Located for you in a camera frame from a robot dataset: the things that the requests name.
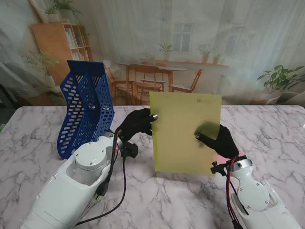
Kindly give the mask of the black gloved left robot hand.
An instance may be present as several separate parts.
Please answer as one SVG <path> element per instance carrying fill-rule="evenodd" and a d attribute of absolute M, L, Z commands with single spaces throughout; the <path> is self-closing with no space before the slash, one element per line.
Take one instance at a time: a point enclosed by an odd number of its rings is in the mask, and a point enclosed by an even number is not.
<path fill-rule="evenodd" d="M 126 116 L 116 131 L 118 131 L 118 136 L 123 141 L 129 141 L 137 133 L 152 136 L 152 122 L 157 119 L 158 115 L 151 114 L 149 108 L 134 110 Z"/>

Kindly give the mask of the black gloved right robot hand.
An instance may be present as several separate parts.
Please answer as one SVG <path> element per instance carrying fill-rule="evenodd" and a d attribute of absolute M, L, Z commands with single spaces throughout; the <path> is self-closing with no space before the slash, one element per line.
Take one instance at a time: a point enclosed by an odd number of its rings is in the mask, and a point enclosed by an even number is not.
<path fill-rule="evenodd" d="M 223 125 L 220 125 L 219 133 L 215 140 L 201 133 L 195 133 L 194 136 L 197 140 L 201 141 L 224 158 L 234 159 L 239 156 L 239 150 L 229 129 Z"/>

